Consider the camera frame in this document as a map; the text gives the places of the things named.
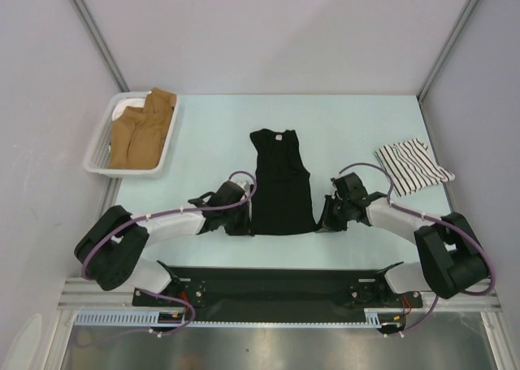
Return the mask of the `black tank top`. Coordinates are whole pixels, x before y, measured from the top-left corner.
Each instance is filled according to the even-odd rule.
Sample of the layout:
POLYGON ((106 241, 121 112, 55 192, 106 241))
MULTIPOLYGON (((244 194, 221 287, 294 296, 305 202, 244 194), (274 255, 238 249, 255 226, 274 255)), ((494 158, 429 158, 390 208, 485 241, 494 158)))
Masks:
POLYGON ((261 129, 252 132, 250 140, 257 151, 252 234, 288 236, 315 231, 310 173, 301 159, 297 133, 261 129))

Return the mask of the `striped white tank top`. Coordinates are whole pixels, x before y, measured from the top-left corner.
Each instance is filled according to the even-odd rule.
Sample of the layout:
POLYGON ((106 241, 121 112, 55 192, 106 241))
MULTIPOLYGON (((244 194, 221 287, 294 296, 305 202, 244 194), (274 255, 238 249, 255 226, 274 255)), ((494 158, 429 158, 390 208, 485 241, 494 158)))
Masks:
POLYGON ((414 138, 384 145, 375 151, 375 157, 392 178, 399 197, 415 194, 426 187, 455 180, 455 175, 440 166, 428 144, 414 138))

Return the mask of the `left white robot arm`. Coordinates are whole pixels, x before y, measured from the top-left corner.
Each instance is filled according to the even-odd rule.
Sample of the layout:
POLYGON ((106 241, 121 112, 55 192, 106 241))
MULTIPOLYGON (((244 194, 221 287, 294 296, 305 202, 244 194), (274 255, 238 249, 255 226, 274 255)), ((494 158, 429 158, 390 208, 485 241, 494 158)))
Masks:
POLYGON ((138 216, 120 205, 110 207, 74 249, 83 278, 104 291, 130 285, 150 292, 161 304, 173 303, 180 294, 175 273, 165 263, 144 257, 143 250, 235 224, 249 211, 253 191, 249 182, 229 179, 179 209, 138 216))

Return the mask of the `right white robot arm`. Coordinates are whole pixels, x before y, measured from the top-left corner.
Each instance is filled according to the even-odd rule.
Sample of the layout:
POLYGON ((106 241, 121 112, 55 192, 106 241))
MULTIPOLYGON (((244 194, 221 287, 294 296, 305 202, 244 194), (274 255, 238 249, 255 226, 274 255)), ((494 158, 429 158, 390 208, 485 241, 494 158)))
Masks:
POLYGON ((470 223, 451 213, 441 217, 399 207, 385 194, 366 191, 352 172, 331 180, 333 191, 325 196, 319 224, 332 232, 345 231, 353 221, 383 229, 416 246, 419 261, 398 263, 383 270, 375 297, 393 306, 412 291, 431 291, 449 299, 492 276, 470 223))

